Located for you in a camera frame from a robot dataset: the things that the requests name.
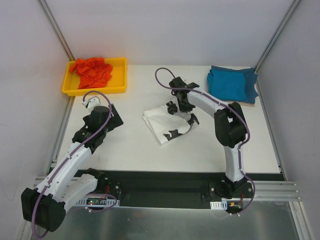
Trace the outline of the white t shirt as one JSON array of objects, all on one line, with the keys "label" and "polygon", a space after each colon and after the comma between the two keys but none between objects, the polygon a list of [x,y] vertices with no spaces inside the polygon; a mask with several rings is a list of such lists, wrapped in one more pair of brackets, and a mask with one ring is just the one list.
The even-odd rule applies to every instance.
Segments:
[{"label": "white t shirt", "polygon": [[174,99],[144,111],[142,119],[160,145],[187,134],[200,124],[193,112],[181,112]]}]

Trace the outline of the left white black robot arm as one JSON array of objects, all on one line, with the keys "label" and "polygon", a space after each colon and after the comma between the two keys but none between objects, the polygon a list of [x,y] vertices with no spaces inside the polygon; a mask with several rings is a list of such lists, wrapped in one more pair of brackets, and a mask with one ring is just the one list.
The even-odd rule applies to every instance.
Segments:
[{"label": "left white black robot arm", "polygon": [[99,170],[89,168],[76,182],[71,179],[123,120],[111,102],[103,106],[97,96],[82,103],[90,113],[83,117],[84,126],[74,134],[62,160],[35,188],[21,194],[24,220],[48,232],[57,230],[67,212],[87,194],[107,194],[106,176]]}]

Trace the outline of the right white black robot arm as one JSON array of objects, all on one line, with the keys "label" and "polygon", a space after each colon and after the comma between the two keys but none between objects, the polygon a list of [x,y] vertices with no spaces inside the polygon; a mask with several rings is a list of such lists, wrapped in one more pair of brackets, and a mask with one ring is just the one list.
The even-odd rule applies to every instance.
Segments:
[{"label": "right white black robot arm", "polygon": [[219,183],[214,191],[222,198],[237,197],[247,183],[242,148],[250,138],[241,106],[237,102],[227,104],[208,95],[199,89],[198,84],[186,84],[180,77],[172,79],[169,88],[178,104],[177,107],[169,107],[170,114],[190,113],[198,107],[214,119],[215,136],[224,147],[226,161],[224,182]]}]

